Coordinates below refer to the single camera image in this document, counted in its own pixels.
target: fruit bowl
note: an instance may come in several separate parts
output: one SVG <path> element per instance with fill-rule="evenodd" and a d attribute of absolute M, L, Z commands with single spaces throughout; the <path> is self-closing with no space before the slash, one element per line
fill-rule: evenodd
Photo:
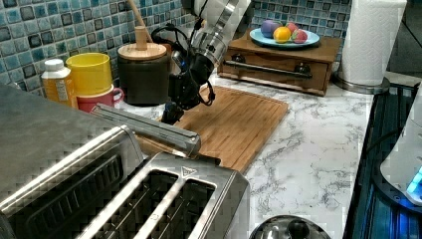
<path fill-rule="evenodd" d="M 304 31 L 308 35 L 308 39 L 304 43 L 294 43 L 293 41 L 288 41 L 287 43 L 277 43 L 274 39 L 264 37 L 264 35 L 261 33 L 261 29 L 259 28 L 252 30 L 249 35 L 253 40 L 263 45 L 277 48 L 302 48 L 315 44 L 319 41 L 319 35 L 310 31 Z"/>

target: drawer handle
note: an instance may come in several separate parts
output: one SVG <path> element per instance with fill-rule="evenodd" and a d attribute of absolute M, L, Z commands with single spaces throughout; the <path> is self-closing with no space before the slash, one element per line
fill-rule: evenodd
<path fill-rule="evenodd" d="M 293 72 L 284 71 L 274 68 L 267 68 L 261 66 L 250 65 L 246 63 L 245 57 L 240 54 L 236 54 L 232 56 L 232 61 L 224 61 L 223 65 L 234 67 L 234 68 L 241 68 L 241 69 L 248 69 L 254 71 L 262 71 L 268 73 L 275 73 L 275 74 L 283 74 L 288 76 L 293 76 L 297 78 L 304 78 L 304 79 L 311 79 L 313 75 L 311 74 L 311 68 L 304 63 L 300 63 L 299 65 L 295 66 L 295 70 Z"/>

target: lid knob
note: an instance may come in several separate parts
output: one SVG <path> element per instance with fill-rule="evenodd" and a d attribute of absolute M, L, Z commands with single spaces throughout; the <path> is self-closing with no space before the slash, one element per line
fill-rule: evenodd
<path fill-rule="evenodd" d="M 288 231 L 292 239 L 305 239 L 310 235 L 310 228 L 301 219 L 295 219 L 288 225 Z"/>

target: wooden lid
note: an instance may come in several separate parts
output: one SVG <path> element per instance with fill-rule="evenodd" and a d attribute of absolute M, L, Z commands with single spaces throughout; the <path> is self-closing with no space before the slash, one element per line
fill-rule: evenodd
<path fill-rule="evenodd" d="M 147 61 L 164 56 L 167 49 L 155 43 L 146 42 L 146 28 L 137 26 L 134 29 L 136 43 L 118 49 L 118 55 L 127 60 Z"/>

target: white bottle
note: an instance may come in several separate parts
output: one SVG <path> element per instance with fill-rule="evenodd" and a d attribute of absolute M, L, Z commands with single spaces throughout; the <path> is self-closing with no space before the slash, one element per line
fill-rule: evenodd
<path fill-rule="evenodd" d="M 43 73 L 41 79 L 43 79 L 47 98 L 77 109 L 78 101 L 71 79 L 71 70 L 66 68 L 60 59 L 46 61 L 45 68 L 46 72 Z"/>

